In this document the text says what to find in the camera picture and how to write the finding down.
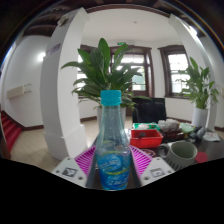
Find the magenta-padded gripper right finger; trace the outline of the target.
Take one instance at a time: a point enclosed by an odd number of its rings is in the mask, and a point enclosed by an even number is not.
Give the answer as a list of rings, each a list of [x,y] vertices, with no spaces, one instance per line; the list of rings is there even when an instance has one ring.
[[[134,146],[131,146],[130,149],[135,173],[141,186],[148,185],[174,173],[174,169],[161,157],[152,157]]]

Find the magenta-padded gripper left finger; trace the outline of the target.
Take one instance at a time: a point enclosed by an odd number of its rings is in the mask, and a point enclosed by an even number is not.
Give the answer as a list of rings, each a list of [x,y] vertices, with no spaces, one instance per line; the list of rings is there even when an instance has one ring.
[[[75,158],[66,157],[52,173],[84,188],[99,188],[100,178],[94,154],[95,147],[91,147]]]

